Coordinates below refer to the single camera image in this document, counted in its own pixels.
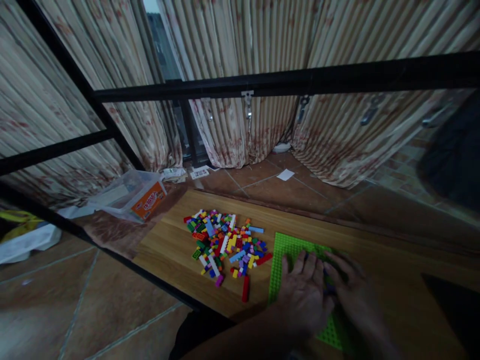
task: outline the metal frame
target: metal frame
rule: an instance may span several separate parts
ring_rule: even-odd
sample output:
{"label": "metal frame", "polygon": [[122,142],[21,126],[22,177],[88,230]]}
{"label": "metal frame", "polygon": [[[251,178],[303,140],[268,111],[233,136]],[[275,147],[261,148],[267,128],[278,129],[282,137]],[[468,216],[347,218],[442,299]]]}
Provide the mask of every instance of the metal frame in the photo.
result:
{"label": "metal frame", "polygon": [[[180,100],[188,126],[192,160],[197,162],[190,119],[189,99],[238,98],[241,92],[254,91],[256,97],[303,96],[331,93],[364,93],[403,90],[478,88],[480,85],[480,52],[418,57],[353,65],[330,66],[306,70],[283,71],[198,81],[173,82],[149,86],[93,91],[69,51],[34,0],[17,0],[29,20],[42,36],[52,53],[98,115],[106,130],[63,141],[0,160],[0,176],[24,169],[58,156],[77,151],[102,141],[114,139],[137,170],[145,170],[127,140],[102,103],[131,101]],[[163,289],[195,310],[213,312],[194,298],[174,288],[148,271],[98,246],[85,230],[58,215],[46,206],[28,198],[0,181],[0,197],[60,229],[92,244],[118,260],[135,273]]]}

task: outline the green baseplate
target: green baseplate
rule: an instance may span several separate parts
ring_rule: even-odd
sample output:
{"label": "green baseplate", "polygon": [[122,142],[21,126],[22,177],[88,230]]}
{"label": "green baseplate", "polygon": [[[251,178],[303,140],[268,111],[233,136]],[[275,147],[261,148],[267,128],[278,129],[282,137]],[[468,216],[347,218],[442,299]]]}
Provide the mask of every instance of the green baseplate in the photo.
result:
{"label": "green baseplate", "polygon": [[[322,260],[327,260],[324,251],[332,251],[332,249],[327,246],[314,244],[279,232],[275,233],[275,245],[273,248],[273,260],[270,274],[270,290],[268,294],[269,304],[275,302],[280,290],[283,255],[287,254],[289,267],[292,268],[293,261],[298,258],[302,250],[306,250],[309,253],[315,252],[317,257]],[[328,319],[325,330],[317,335],[317,338],[340,351],[351,354],[352,348],[347,340],[345,329],[342,324],[340,324],[340,321],[338,321],[338,317],[339,315],[336,310],[334,310]]]}

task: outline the curtain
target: curtain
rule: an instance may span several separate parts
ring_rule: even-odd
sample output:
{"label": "curtain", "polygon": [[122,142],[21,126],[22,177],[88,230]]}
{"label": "curtain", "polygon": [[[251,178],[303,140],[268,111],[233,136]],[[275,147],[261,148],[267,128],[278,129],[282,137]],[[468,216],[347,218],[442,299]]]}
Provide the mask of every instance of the curtain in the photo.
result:
{"label": "curtain", "polygon": [[[78,23],[70,18],[72,25],[67,25],[69,23],[60,13],[54,16],[57,24],[62,24],[58,28],[71,36],[69,39],[73,44],[78,44],[76,41],[89,44],[89,47],[75,48],[86,53],[73,52],[72,55],[96,89],[152,82],[153,71],[149,72],[146,51],[143,43],[138,42],[132,10],[129,7],[116,10],[119,12],[115,13],[115,18],[128,15],[128,20],[121,26],[122,31],[129,32],[111,32],[110,23],[104,21],[108,26],[102,26],[100,16],[94,22],[85,15],[81,21],[90,29],[104,29],[101,38],[79,32]],[[104,129],[14,0],[0,1],[0,33],[0,157],[10,157]],[[117,50],[125,54],[124,57],[113,57],[114,44],[121,44],[122,48]],[[182,152],[169,103],[105,106],[148,170],[158,171],[165,166],[181,164]],[[1,180],[44,205],[61,208],[78,204],[98,193],[129,167],[128,159],[116,142],[109,140],[2,176]]]}
{"label": "curtain", "polygon": [[[158,2],[183,80],[268,73],[476,50],[478,3],[439,1]],[[210,160],[241,167],[278,140],[320,179],[352,187],[418,131],[443,90],[313,96],[298,123],[297,97],[191,102]],[[370,125],[359,126],[372,98]]]}

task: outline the yellow bag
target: yellow bag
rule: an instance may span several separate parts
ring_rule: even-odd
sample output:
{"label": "yellow bag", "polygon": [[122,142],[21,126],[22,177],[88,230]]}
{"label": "yellow bag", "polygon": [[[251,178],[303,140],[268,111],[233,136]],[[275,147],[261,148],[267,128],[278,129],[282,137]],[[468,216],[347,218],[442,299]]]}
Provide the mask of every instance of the yellow bag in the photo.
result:
{"label": "yellow bag", "polygon": [[27,211],[20,210],[0,211],[0,218],[12,223],[21,223],[16,228],[7,232],[5,236],[0,240],[0,243],[29,233],[32,230],[35,230],[39,223],[43,222],[41,218],[38,218]]}

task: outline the pile of lego bricks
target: pile of lego bricks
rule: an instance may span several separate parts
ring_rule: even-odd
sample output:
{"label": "pile of lego bricks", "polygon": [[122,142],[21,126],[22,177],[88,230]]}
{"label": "pile of lego bricks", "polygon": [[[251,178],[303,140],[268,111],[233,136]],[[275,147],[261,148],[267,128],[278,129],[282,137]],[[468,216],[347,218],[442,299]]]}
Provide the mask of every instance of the pile of lego bricks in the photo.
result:
{"label": "pile of lego bricks", "polygon": [[217,287],[225,279],[221,272],[222,261],[229,259],[231,264],[238,262],[238,268],[232,267],[230,272],[235,279],[244,277],[242,301],[246,303],[250,284],[247,268],[256,268],[271,259],[272,254],[267,253],[265,242],[252,237],[252,233],[263,234],[264,230],[251,226],[250,219],[238,228],[236,218],[234,214],[222,214],[216,210],[208,213],[202,209],[193,216],[185,217],[183,222],[196,240],[197,248],[192,258],[202,263],[202,275],[208,272],[211,278],[217,278]]}

